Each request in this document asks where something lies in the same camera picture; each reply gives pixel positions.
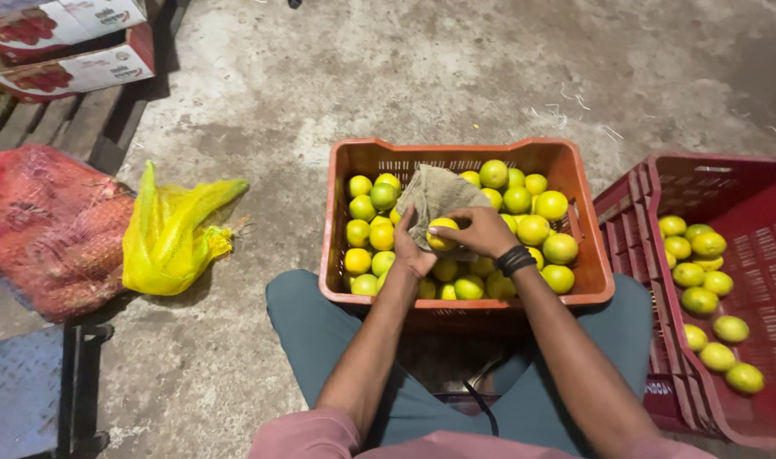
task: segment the cloth rag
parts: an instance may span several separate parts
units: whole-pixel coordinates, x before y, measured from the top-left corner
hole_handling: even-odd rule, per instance
[[[431,249],[425,235],[430,222],[460,207],[492,207],[490,199],[476,185],[464,180],[464,177],[427,164],[416,165],[411,183],[396,204],[396,212],[404,214],[411,203],[415,204],[416,209],[415,224],[407,233],[417,246],[428,252]],[[442,255],[464,261],[476,259],[475,254],[463,248]]]

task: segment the person's left hand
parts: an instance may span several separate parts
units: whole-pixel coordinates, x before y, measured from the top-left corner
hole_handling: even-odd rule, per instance
[[[393,263],[401,263],[407,266],[416,278],[423,278],[436,263],[436,255],[432,252],[425,252],[413,242],[411,235],[407,233],[407,228],[411,225],[415,209],[411,204],[399,223],[393,231],[393,251],[396,254],[396,260]]]

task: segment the gray pants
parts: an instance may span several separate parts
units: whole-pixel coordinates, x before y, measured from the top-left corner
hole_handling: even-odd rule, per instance
[[[615,275],[615,296],[591,306],[578,322],[612,360],[640,399],[651,343],[651,296],[632,278]],[[266,287],[266,303],[305,401],[313,408],[326,378],[362,325],[322,296],[318,277],[288,271]],[[575,456],[591,450],[557,396],[539,352],[516,356],[494,372],[504,395],[491,408],[499,435]],[[486,414],[466,416],[439,402],[394,363],[365,449],[403,443],[434,431],[491,434]]]

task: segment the stained floor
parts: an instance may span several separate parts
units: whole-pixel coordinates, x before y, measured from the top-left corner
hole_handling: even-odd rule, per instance
[[[317,271],[341,138],[566,137],[593,195],[651,151],[776,156],[776,0],[304,3],[186,13],[172,96],[150,104],[118,177],[136,186],[151,159],[165,182],[246,178],[229,222],[252,225],[185,294],[105,312],[105,459],[240,457],[261,424],[304,408],[264,286]],[[42,326],[0,287],[0,338]]]

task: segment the red mesh bag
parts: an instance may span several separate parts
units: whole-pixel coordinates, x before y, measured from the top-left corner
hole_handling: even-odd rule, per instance
[[[122,285],[130,189],[45,145],[0,152],[0,280],[58,323]]]

